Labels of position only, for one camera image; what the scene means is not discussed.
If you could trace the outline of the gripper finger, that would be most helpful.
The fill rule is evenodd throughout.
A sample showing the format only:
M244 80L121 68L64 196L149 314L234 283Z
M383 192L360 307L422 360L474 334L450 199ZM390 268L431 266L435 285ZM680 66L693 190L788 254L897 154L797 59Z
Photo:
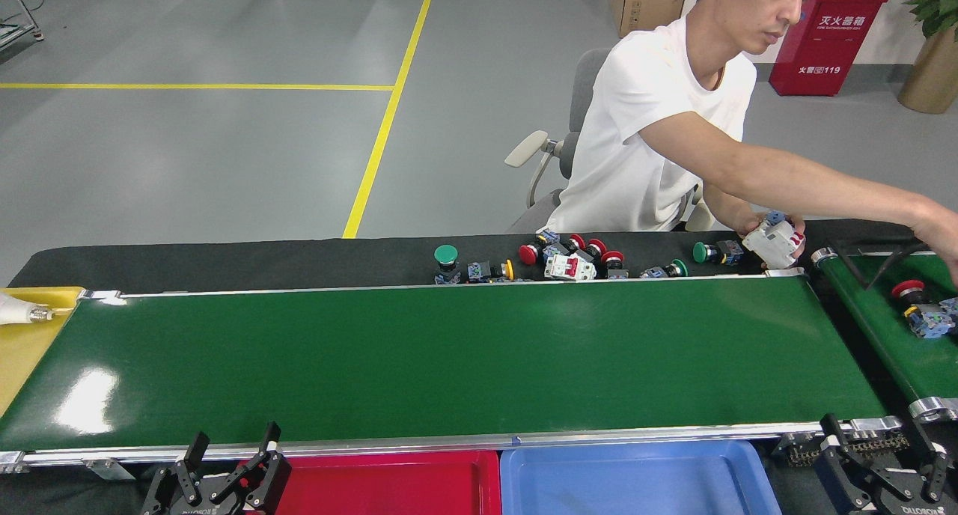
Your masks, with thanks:
M825 414L819 424L825 439L814 470L838 511L877 512L880 491L899 498L899 488L889 480L886 471L869 467L852 450L834 414Z
M266 427L257 453L225 476L213 491L213 504L227 512L243 512L250 506L257 512L274 512L292 473L290 461L278 450L281 428Z
M919 419L908 419L908 443L921 477L921 500L943 501L951 456L945 447L934 442Z
M186 496L191 505L197 505L204 497L201 490L201 477L198 475L202 458L209 446L210 439L205 433L196 433L184 456L170 465L160 468L151 481L141 513L154 514L153 500L171 500Z

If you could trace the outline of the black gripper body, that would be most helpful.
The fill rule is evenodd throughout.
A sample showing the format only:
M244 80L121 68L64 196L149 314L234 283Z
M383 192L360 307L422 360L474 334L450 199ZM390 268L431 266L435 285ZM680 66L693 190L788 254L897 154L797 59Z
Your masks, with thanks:
M889 489L876 489L867 493L868 504L879 514L951 514L951 492L944 491L936 502L927 500L920 491L900 499Z
M214 502L209 497L201 497L197 505L191 505L186 496L171 500L153 500L154 514L243 514L245 502L237 496L218 497Z

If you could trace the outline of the person's right hand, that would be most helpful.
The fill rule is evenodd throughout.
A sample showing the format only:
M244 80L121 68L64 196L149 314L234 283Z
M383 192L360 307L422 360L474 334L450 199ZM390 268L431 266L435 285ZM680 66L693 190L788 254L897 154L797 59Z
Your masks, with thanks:
M957 287L957 214L940 204L930 204L921 208L910 228L942 259Z

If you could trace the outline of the person's left hand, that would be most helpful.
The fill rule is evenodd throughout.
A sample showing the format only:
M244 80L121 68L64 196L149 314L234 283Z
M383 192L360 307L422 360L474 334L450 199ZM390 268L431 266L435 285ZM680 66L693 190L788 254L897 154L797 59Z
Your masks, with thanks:
M767 215L769 215L769 212L746 210L745 214L739 216L738 222L736 222L733 229L735 229L736 234L741 237L749 235L750 232L755 231L761 222L766 221ZM788 221L790 225L793 226L795 232L805 235L805 221L800 215L781 213L781 218L783 218L784 221Z

